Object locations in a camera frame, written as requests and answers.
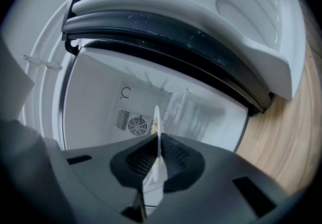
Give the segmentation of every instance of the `circular fan cover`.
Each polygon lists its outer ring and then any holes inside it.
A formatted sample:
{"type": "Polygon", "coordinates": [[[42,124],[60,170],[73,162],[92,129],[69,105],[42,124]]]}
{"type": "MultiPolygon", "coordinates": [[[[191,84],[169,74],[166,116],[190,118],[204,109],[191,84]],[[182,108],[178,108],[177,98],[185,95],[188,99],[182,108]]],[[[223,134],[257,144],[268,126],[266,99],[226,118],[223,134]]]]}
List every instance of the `circular fan cover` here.
{"type": "Polygon", "coordinates": [[[129,130],[134,135],[143,135],[147,130],[147,125],[144,119],[140,117],[134,117],[129,121],[129,130]]]}

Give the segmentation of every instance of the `fan grille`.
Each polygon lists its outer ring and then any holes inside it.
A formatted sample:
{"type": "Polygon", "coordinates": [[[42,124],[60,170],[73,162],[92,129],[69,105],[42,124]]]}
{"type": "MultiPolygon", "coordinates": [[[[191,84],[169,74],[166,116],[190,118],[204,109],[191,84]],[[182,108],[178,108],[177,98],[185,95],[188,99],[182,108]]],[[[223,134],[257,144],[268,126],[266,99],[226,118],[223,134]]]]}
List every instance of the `fan grille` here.
{"type": "Polygon", "coordinates": [[[117,115],[116,124],[115,124],[116,127],[125,131],[129,116],[130,116],[130,112],[127,112],[125,110],[119,110],[119,114],[117,115]]]}
{"type": "Polygon", "coordinates": [[[150,123],[149,131],[148,131],[149,134],[152,133],[152,126],[153,126],[153,120],[151,120],[151,123],[150,123]]]}
{"type": "Polygon", "coordinates": [[[134,135],[143,135],[147,130],[147,124],[141,117],[134,117],[129,121],[128,128],[134,135]]]}

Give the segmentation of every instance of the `white plastic tab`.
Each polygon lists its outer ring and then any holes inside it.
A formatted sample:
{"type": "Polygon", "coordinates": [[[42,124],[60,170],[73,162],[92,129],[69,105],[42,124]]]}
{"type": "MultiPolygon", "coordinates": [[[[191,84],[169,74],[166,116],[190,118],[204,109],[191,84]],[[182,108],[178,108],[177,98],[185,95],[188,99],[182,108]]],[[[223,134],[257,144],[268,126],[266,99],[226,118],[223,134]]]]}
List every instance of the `white plastic tab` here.
{"type": "Polygon", "coordinates": [[[35,58],[35,57],[32,57],[32,56],[23,55],[22,59],[28,61],[29,63],[33,63],[35,65],[44,65],[47,68],[62,70],[62,66],[59,65],[59,64],[56,64],[56,63],[53,63],[53,62],[42,61],[39,58],[35,58]]]}

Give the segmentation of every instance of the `wooden floor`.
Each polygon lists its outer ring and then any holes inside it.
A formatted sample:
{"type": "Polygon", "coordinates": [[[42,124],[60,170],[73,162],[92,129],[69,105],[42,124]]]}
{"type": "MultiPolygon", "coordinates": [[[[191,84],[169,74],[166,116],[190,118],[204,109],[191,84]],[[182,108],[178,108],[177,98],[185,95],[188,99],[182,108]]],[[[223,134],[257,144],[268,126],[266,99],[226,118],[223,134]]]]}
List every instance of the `wooden floor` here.
{"type": "Polygon", "coordinates": [[[307,10],[306,59],[295,98],[277,97],[265,114],[249,119],[237,153],[274,178],[288,194],[314,177],[322,147],[322,43],[307,10]]]}

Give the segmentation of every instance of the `black slot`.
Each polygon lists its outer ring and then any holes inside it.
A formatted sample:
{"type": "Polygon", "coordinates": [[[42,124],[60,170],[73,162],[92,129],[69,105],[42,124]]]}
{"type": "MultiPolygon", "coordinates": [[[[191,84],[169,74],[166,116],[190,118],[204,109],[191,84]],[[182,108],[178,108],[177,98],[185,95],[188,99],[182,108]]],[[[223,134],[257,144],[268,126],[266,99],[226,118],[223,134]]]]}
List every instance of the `black slot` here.
{"type": "Polygon", "coordinates": [[[122,215],[130,218],[133,221],[142,223],[146,221],[145,207],[143,193],[138,192],[134,200],[133,206],[127,207],[124,211],[121,212],[122,215]]]}
{"type": "Polygon", "coordinates": [[[233,183],[258,217],[275,208],[275,204],[248,177],[236,178],[233,183]]]}
{"type": "Polygon", "coordinates": [[[89,155],[82,155],[82,156],[78,156],[78,157],[74,157],[74,158],[70,158],[70,159],[67,159],[67,162],[70,164],[70,165],[73,165],[73,164],[76,164],[76,163],[80,163],[80,162],[85,162],[85,161],[88,161],[90,160],[92,157],[89,156],[89,155]]]}

